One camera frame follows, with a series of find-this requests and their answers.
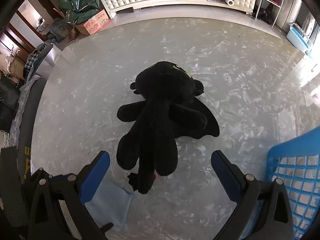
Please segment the blue plastic container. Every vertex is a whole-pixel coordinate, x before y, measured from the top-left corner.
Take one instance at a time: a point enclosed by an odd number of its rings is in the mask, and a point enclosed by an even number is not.
[[[320,126],[273,146],[267,156],[266,181],[281,178],[287,189],[294,225],[300,239],[320,205]]]
[[[310,39],[296,23],[290,25],[287,39],[292,43],[293,46],[301,50],[303,53],[312,47]]]

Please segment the marble floor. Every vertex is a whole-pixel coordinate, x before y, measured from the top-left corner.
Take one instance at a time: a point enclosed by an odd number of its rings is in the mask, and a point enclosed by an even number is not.
[[[261,20],[255,21],[252,19],[251,15],[246,15],[244,12],[234,9],[209,5],[163,5],[142,8],[141,10],[136,11],[133,11],[131,8],[129,8],[118,12],[115,18],[110,20],[110,23],[101,31],[133,22],[172,17],[199,17],[238,23],[256,30],[263,31],[290,43],[286,37],[286,33],[280,32],[276,27],[273,28],[271,25]],[[84,37],[84,35],[80,34],[77,39],[69,43],[68,39],[66,38],[58,45],[58,47],[63,50],[66,46],[73,44]]]
[[[212,170],[211,153],[220,149],[243,173],[263,180],[270,147],[320,124],[320,69],[286,41],[216,19],[136,21],[64,49],[38,107],[32,172],[78,173],[105,150],[111,167],[104,179],[132,191],[129,172],[115,159],[132,123],[119,121],[116,112],[142,99],[130,83],[161,60],[204,84],[199,98],[215,115],[220,135],[178,138],[176,171],[158,176],[147,195],[133,193],[125,225],[109,231],[109,239],[212,239],[235,204]]]

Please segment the blue plastic basket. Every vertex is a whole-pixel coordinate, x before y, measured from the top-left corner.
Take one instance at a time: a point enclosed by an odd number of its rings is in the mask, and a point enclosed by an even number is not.
[[[311,225],[320,204],[320,126],[273,146],[267,156],[266,181],[281,178],[287,189],[294,239]]]

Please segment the blue cloth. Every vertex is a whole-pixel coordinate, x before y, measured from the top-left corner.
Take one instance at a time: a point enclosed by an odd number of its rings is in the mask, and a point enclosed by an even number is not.
[[[107,180],[102,180],[91,201],[84,204],[99,228],[113,223],[120,231],[127,217],[132,194]]]

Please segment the blue gripper pad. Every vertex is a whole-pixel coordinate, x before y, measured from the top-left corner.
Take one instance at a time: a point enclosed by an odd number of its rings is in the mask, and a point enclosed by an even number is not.
[[[107,152],[103,152],[103,155],[97,161],[97,163],[92,168],[87,178],[81,185],[79,198],[83,205],[86,202],[92,200],[94,194],[96,193],[109,167],[110,167],[110,156]]]

